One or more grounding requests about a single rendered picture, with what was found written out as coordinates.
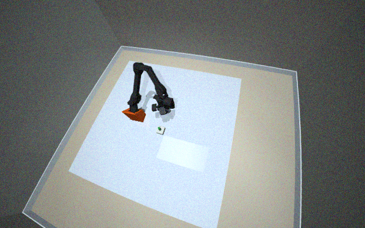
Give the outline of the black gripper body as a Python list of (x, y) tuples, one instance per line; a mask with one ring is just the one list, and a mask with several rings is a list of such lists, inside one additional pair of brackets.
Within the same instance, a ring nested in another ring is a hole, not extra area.
[[(164, 104), (162, 104), (162, 105), (159, 105), (158, 104), (158, 106), (162, 107), (162, 106), (165, 106), (165, 105)], [(155, 104), (152, 104), (152, 111), (155, 112), (155, 111), (159, 110), (158, 109), (158, 106), (156, 106), (156, 103)], [(156, 110), (156, 108), (157, 108), (157, 110)], [(175, 103), (173, 103), (173, 106), (170, 107), (170, 109), (174, 109), (174, 108), (175, 108)]]

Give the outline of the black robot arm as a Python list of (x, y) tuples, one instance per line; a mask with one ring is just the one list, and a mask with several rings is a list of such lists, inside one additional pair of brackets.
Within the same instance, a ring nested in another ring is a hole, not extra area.
[[(148, 65), (144, 65), (143, 63), (135, 62), (133, 64), (133, 72), (134, 72), (134, 83), (133, 83), (133, 92), (130, 96), (130, 99), (127, 101), (127, 104), (129, 105), (130, 112), (138, 112), (138, 103), (142, 100), (142, 95), (139, 93), (140, 91), (140, 81), (141, 81), (141, 75), (143, 74), (143, 71), (146, 71), (151, 78), (151, 81), (153, 82), (155, 86), (155, 91), (157, 95), (154, 95), (153, 99), (156, 99), (157, 103), (159, 105), (164, 104), (165, 106), (158, 106), (160, 115), (165, 115), (168, 113), (168, 107), (173, 106), (173, 98), (168, 97), (168, 93), (166, 91), (166, 88), (163, 84), (159, 82), (159, 79), (156, 77), (155, 72), (153, 71), (153, 68)], [(164, 95), (163, 95), (164, 94)]]

